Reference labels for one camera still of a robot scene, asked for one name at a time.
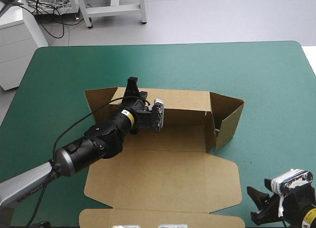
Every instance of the white metal frame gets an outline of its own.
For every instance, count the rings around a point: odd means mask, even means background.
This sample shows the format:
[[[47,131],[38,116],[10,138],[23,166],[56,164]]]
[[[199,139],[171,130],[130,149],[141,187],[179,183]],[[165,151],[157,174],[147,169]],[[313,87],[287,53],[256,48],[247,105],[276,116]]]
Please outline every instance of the white metal frame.
[[[71,4],[71,8],[67,13],[78,13],[78,8],[75,0],[69,0],[69,2]]]
[[[125,14],[140,13],[142,15],[142,23],[147,23],[145,0],[139,0],[139,4],[120,5],[119,0],[111,0],[110,6],[88,7],[85,0],[78,0],[80,10],[82,12],[85,24],[92,28],[92,17],[107,17]]]

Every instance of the open cardboard box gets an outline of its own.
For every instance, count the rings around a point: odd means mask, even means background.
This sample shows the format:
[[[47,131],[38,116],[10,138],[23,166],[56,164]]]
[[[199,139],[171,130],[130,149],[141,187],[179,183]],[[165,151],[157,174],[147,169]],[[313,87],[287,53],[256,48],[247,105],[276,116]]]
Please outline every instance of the open cardboard box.
[[[123,96],[125,88],[85,92],[91,110]],[[90,166],[84,193],[114,209],[86,209],[81,228],[187,224],[189,228],[244,227],[237,217],[209,215],[241,202],[238,167],[205,153],[218,150],[235,133],[244,101],[207,91],[141,89],[148,100],[164,100],[160,133],[141,129],[128,135],[124,150]],[[102,122],[113,102],[94,114]]]

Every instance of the white cabinet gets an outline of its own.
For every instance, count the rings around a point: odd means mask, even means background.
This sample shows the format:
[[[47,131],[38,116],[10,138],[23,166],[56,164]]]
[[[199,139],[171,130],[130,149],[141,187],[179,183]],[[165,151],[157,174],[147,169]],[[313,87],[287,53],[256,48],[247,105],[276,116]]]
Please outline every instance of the white cabinet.
[[[0,18],[0,86],[18,87],[35,50],[48,46],[34,17],[11,7]]]

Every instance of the white drawer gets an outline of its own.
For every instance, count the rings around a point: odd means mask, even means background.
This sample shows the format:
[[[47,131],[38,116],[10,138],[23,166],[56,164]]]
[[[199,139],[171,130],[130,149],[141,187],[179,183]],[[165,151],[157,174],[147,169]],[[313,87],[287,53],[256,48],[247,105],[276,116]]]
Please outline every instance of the white drawer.
[[[0,29],[0,46],[32,38],[25,24]]]
[[[0,64],[0,86],[4,90],[18,87],[33,55]]]
[[[0,47],[0,63],[33,55],[37,45],[33,39],[26,39],[20,42]]]

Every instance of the wire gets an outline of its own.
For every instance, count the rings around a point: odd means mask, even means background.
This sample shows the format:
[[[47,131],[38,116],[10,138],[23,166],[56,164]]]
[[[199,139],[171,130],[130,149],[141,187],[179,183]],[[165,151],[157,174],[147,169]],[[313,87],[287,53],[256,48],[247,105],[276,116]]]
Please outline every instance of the wire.
[[[284,218],[282,218],[282,223],[283,223],[283,225],[284,225],[284,228],[287,228],[287,225],[286,225],[286,223],[285,223]]]
[[[111,101],[109,101],[108,103],[105,103],[101,106],[99,106],[97,109],[95,109],[94,111],[88,113],[87,115],[85,115],[84,117],[82,117],[81,119],[79,119],[78,121],[76,121],[75,123],[73,123],[69,128],[67,128],[62,134],[59,135],[59,137],[57,138],[57,140],[54,143],[54,147],[53,147],[53,162],[55,163],[55,154],[56,154],[56,146],[57,143],[59,142],[59,140],[67,133],[69,132],[69,130],[71,130],[73,127],[75,127],[78,123],[80,123],[81,121],[83,121],[84,119],[88,118],[90,115],[94,114],[95,112],[97,112],[98,110],[102,109],[103,107],[107,106],[108,104],[114,102],[114,101],[118,101],[118,100],[122,100],[122,99],[126,99],[126,98],[137,98],[137,99],[141,99],[144,100],[141,97],[138,96],[123,96],[123,97],[119,97],[119,98],[115,98]]]
[[[36,203],[36,206],[35,206],[35,209],[34,209],[34,212],[32,214],[32,217],[30,218],[29,222],[27,223],[27,225],[25,226],[25,228],[29,228],[30,225],[32,224],[35,216],[36,216],[36,213],[38,212],[38,209],[40,207],[40,203],[41,203],[41,200],[44,196],[44,193],[45,193],[45,190],[46,190],[46,187],[47,187],[47,184],[49,182],[49,180],[51,179],[51,176],[53,175],[53,172],[54,172],[54,167],[56,166],[56,161],[55,161],[55,155],[56,155],[56,147],[57,147],[57,143],[59,142],[59,140],[67,133],[69,132],[73,127],[75,127],[77,124],[79,124],[80,122],[82,122],[83,120],[85,120],[86,118],[88,118],[90,115],[94,114],[95,112],[99,111],[100,109],[102,109],[103,107],[109,105],[110,103],[114,102],[114,101],[118,101],[118,100],[122,100],[122,99],[127,99],[127,98],[136,98],[136,99],[140,99],[140,100],[143,100],[145,101],[149,106],[150,106],[150,102],[141,98],[141,97],[138,97],[138,96],[123,96],[123,97],[118,97],[118,98],[115,98],[101,106],[99,106],[97,109],[95,109],[94,111],[86,114],[84,117],[82,117],[81,119],[79,119],[78,121],[76,121],[75,123],[73,123],[70,127],[68,127],[62,134],[59,135],[59,137],[56,139],[55,143],[54,143],[54,146],[53,146],[53,161],[52,163],[54,164],[54,166],[52,166],[52,169],[51,171],[49,172],[49,174],[47,175],[47,178],[43,184],[43,188],[41,189],[41,192],[40,192],[40,195],[39,195],[39,199]]]
[[[60,39],[60,38],[62,38],[62,37],[65,35],[65,27],[64,27],[65,25],[66,25],[66,26],[75,26],[75,25],[78,25],[79,23],[81,23],[81,22],[83,21],[83,18],[82,18],[80,21],[78,21],[78,22],[76,22],[76,23],[68,24],[68,23],[64,23],[63,20],[62,20],[62,22],[59,22],[59,21],[56,21],[56,20],[55,20],[55,18],[54,18],[55,15],[61,16],[61,15],[65,14],[65,13],[67,12],[67,10],[69,10],[69,8],[71,7],[71,6],[69,6],[69,2],[67,2],[67,1],[65,1],[65,0],[62,0],[62,3],[61,3],[59,6],[56,5],[56,0],[54,0],[55,6],[51,5],[51,0],[49,0],[49,4],[44,3],[44,2],[40,2],[39,0],[27,0],[27,1],[28,1],[29,4],[32,3],[32,2],[36,4],[35,7],[32,6],[32,5],[29,5],[30,7],[34,8],[34,11],[33,11],[33,12],[30,12],[28,9],[26,9],[26,8],[24,8],[24,7],[22,7],[22,8],[25,9],[25,10],[27,10],[29,13],[31,13],[31,14],[35,17],[35,19],[39,22],[39,24],[43,27],[43,29],[44,29],[51,37],[53,37],[53,38]],[[39,9],[41,9],[42,11],[46,12],[47,14],[49,14],[44,8],[39,7],[39,4],[40,4],[41,6],[43,6],[43,7],[49,7],[49,8],[52,8],[52,9],[53,9],[53,13],[52,13],[52,15],[53,15],[53,20],[43,22],[42,20],[40,20],[40,17],[34,15],[35,12],[36,12],[37,14],[38,14],[38,13],[42,14],[42,12],[39,11]],[[62,12],[62,13],[59,13],[59,11],[58,11],[58,9],[59,9],[60,7],[63,7],[63,12]],[[48,23],[51,23],[51,22],[56,22],[56,23],[62,24],[62,26],[63,26],[63,27],[62,27],[62,28],[63,28],[63,31],[62,31],[61,36],[59,36],[59,37],[54,36],[53,34],[51,34],[51,33],[46,29],[46,27],[44,27],[43,24],[48,24]]]
[[[11,2],[6,1],[6,0],[4,0],[4,1],[5,1],[6,3],[12,4],[13,6],[21,7],[22,9],[28,11],[30,14],[32,14],[32,15],[35,17],[35,15],[34,15],[31,11],[29,11],[27,8],[25,8],[25,7],[23,7],[23,6],[20,6],[20,5],[17,5],[17,4],[14,4],[14,3],[11,3]],[[64,34],[65,34],[65,27],[64,27],[64,23],[63,23],[63,22],[61,23],[61,24],[63,25],[63,32],[62,32],[62,35],[61,35],[60,37],[56,37],[56,36],[52,35],[52,34],[44,27],[43,23],[42,23],[39,19],[37,19],[37,20],[39,21],[39,24],[43,27],[43,29],[44,29],[51,37],[54,37],[54,38],[56,38],[56,39],[61,39],[61,38],[64,36]]]
[[[40,207],[40,202],[41,202],[41,200],[42,200],[42,198],[43,198],[43,196],[44,196],[44,192],[45,192],[45,190],[46,190],[47,184],[48,184],[48,182],[49,182],[49,180],[50,180],[50,178],[51,178],[53,172],[54,172],[54,169],[53,169],[53,167],[52,167],[52,169],[50,170],[49,174],[47,175],[47,178],[46,178],[46,180],[45,180],[45,183],[44,183],[44,185],[43,185],[43,188],[41,189],[41,192],[40,192],[40,195],[39,195],[39,199],[38,199],[38,202],[36,203],[36,206],[35,206],[34,212],[33,212],[33,214],[32,214],[32,217],[30,218],[30,220],[29,220],[29,222],[27,223],[27,225],[25,226],[25,228],[29,228],[30,225],[32,224],[32,222],[33,222],[33,220],[34,220],[34,218],[35,218],[35,216],[36,216],[36,213],[38,212],[38,209],[39,209],[39,207]]]
[[[69,0],[54,0],[54,3],[52,3],[51,0],[48,0],[48,2],[49,2],[49,5],[54,6],[56,9],[59,9],[62,7],[63,11],[61,12],[60,15],[63,15],[69,10],[69,8],[71,8],[71,4],[69,3]]]

